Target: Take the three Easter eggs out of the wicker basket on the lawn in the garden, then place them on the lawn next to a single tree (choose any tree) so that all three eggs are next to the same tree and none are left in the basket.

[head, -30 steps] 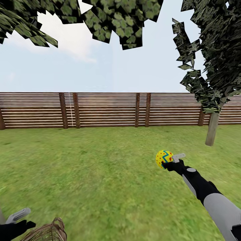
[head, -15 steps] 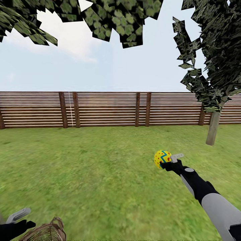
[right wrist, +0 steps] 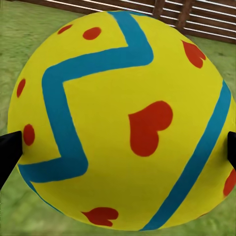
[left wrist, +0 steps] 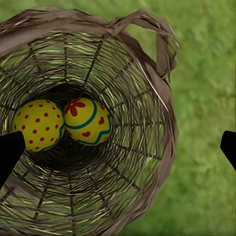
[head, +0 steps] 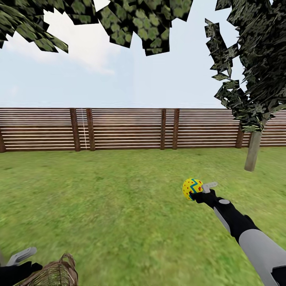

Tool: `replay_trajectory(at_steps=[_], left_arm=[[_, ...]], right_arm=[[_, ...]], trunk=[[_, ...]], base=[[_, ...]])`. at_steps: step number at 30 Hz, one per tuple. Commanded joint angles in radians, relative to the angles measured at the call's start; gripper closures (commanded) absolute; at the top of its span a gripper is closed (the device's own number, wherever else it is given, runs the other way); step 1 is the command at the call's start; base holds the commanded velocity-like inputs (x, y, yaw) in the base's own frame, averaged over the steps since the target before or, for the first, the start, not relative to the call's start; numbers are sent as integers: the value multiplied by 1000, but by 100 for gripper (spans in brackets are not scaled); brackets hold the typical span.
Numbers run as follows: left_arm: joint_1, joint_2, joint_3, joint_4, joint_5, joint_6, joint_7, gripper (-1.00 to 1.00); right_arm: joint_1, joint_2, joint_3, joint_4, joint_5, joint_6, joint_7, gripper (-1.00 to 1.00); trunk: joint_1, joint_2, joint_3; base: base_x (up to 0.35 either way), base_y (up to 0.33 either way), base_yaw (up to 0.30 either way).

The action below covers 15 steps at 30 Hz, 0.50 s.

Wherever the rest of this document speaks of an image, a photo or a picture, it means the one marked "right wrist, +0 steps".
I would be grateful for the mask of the easter egg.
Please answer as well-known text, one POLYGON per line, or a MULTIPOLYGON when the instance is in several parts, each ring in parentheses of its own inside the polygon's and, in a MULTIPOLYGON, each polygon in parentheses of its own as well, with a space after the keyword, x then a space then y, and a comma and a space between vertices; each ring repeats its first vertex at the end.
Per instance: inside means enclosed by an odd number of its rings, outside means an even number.
POLYGON ((31 55, 12 93, 16 167, 48 205, 93 226, 148 231, 195 220, 236 185, 236 103, 181 32, 131 11, 75 19, 31 55))

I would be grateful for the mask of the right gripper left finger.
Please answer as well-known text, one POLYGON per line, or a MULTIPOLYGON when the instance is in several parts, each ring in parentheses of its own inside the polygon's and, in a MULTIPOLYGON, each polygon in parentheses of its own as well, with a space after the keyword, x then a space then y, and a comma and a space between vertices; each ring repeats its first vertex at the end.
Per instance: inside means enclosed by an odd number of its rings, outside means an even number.
POLYGON ((0 190, 22 154, 21 131, 0 136, 0 190))

